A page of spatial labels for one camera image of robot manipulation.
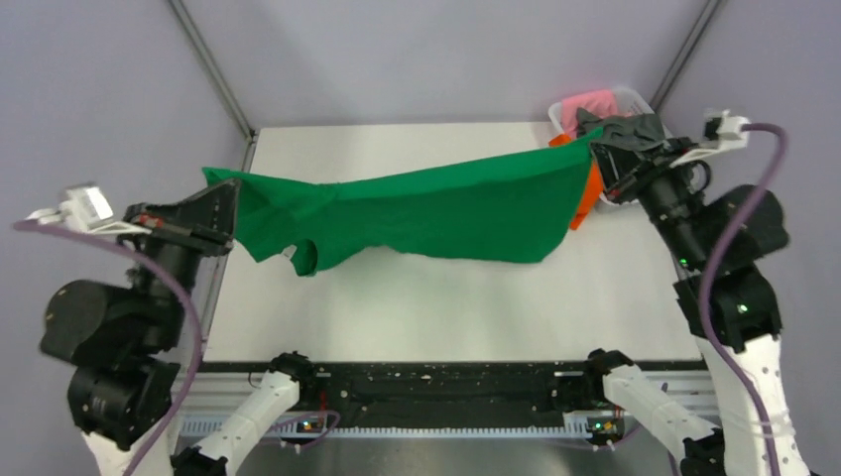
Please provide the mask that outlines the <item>aluminium frame rail right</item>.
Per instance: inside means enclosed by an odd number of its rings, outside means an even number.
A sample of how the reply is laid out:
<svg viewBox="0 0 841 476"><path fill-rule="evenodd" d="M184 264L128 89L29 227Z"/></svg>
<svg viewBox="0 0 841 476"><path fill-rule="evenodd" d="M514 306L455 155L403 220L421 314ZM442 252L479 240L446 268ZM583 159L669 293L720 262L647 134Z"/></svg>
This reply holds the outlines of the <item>aluminium frame rail right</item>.
<svg viewBox="0 0 841 476"><path fill-rule="evenodd" d="M707 0L703 3L702 9L688 29L655 93L649 101L650 106L656 113L662 111L678 81L692 61L697 49L707 36L709 29L727 4L727 0Z"/></svg>

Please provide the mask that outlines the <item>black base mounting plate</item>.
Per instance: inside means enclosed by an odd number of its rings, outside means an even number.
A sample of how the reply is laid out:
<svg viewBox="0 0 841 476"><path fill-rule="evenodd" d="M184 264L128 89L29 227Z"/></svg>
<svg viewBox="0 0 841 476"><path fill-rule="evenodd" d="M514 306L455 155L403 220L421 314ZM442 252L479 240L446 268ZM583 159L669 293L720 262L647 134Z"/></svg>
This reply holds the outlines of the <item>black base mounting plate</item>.
<svg viewBox="0 0 841 476"><path fill-rule="evenodd" d="M545 428L618 413L582 362L314 363L295 408L337 412L342 429Z"/></svg>

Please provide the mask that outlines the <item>aluminium frame rail left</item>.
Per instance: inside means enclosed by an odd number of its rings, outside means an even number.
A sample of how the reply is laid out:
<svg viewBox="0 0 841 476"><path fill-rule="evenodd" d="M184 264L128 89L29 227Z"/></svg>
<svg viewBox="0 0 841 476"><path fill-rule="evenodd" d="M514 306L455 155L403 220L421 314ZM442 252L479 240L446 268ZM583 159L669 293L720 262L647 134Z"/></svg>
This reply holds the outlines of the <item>aluminium frame rail left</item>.
<svg viewBox="0 0 841 476"><path fill-rule="evenodd" d="M168 1L177 31L189 50L191 69L198 73L197 88L204 104L190 113L186 125L192 130L200 167L242 169L250 166L257 132L213 51L207 29L196 18L196 8L187 1Z"/></svg>

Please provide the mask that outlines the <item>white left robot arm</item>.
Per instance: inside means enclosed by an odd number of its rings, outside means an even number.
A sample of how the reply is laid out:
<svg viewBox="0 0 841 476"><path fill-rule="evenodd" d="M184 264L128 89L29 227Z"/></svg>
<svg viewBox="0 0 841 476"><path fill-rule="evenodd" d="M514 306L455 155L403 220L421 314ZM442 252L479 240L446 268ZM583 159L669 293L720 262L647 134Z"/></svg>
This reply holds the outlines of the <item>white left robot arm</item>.
<svg viewBox="0 0 841 476"><path fill-rule="evenodd" d="M40 342L44 354L74 368L68 408L104 475L233 475L282 414L316 401L312 363L284 353L220 429L171 449L172 423L202 358L191 292L201 261L232 250L239 193L240 181L226 179L117 216L101 189L85 183L16 224L134 262L128 287L62 286L47 305Z"/></svg>

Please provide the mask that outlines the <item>grey t shirt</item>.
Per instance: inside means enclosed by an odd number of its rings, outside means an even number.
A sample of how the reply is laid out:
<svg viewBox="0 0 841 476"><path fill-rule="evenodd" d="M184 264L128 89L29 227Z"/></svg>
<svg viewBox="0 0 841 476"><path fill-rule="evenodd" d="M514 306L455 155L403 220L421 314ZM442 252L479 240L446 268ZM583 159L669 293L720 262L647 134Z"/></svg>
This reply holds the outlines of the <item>grey t shirt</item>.
<svg viewBox="0 0 841 476"><path fill-rule="evenodd" d="M593 143L622 150L647 151L658 147L667 138L661 119L656 113L600 118L584 108L578 108L575 119L578 133L587 135L593 130L601 130L601 135L593 139Z"/></svg>

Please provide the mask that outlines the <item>pink t shirt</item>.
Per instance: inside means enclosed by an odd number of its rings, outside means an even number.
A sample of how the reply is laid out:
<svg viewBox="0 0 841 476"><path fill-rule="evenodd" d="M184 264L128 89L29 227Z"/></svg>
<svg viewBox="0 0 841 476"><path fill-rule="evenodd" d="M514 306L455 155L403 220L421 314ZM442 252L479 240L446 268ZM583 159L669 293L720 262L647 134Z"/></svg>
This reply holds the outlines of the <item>pink t shirt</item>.
<svg viewBox="0 0 841 476"><path fill-rule="evenodd" d="M560 125L571 139L577 137L578 109L584 109L597 118L606 118L619 114L616 96L611 89L599 89L569 96L561 100Z"/></svg>

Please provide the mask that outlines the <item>white plastic laundry bin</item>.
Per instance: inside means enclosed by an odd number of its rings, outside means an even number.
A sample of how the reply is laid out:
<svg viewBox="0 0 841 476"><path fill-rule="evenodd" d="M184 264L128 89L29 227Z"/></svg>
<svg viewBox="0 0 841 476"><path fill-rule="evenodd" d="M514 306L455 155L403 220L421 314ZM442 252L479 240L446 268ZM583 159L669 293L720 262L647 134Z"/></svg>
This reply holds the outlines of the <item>white plastic laundry bin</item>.
<svg viewBox="0 0 841 476"><path fill-rule="evenodd" d="M611 91L615 97L618 111L625 115L654 114L654 109L635 89L628 86L614 86ZM548 106L547 117L556 134L564 133L561 124L562 102L557 101ZM638 205L637 200L623 204L609 202L604 195L599 196L599 201L594 205L594 210L599 213L610 213L624 208Z"/></svg>

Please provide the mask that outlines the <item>orange t shirt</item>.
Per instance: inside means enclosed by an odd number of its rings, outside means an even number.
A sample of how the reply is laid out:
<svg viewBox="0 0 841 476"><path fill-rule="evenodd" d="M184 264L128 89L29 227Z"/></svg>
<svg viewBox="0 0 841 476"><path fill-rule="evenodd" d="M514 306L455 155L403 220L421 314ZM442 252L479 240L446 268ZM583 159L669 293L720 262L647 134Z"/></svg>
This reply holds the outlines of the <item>orange t shirt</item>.
<svg viewBox="0 0 841 476"><path fill-rule="evenodd" d="M577 230L580 227L587 215L599 201L599 197L603 192L603 189L604 185L599 168L596 162L592 160L590 162L590 170L581 200L569 225L571 230Z"/></svg>

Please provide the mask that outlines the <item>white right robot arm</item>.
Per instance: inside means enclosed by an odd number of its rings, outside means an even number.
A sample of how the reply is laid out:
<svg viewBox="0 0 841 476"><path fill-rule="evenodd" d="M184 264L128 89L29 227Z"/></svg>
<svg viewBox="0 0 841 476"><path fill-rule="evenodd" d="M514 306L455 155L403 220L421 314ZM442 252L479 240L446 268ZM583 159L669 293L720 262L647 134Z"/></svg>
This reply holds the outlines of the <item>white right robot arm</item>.
<svg viewBox="0 0 841 476"><path fill-rule="evenodd" d="M692 190L687 170L753 133L775 139L758 182L712 202ZM567 412L621 409L668 452L681 475L807 475L780 373L782 319L760 259L789 242L783 209L770 191L789 149L768 123L716 133L703 142L672 138L644 152L598 140L589 148L614 202L636 200L686 276L673 288L707 367L720 420L712 423L652 383L617 350L597 349L572 389Z"/></svg>

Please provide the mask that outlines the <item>green t shirt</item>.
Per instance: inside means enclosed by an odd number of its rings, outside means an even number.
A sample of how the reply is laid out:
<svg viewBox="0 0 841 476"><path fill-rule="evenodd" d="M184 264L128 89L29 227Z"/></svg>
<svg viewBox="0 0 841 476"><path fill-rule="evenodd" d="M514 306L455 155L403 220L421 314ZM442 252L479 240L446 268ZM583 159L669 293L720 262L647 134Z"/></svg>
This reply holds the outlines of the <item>green t shirt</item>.
<svg viewBox="0 0 841 476"><path fill-rule="evenodd" d="M235 238L256 262L285 251L301 277L369 248L439 259L543 261L563 241L600 131L559 147L380 178L313 183L206 168L238 184Z"/></svg>

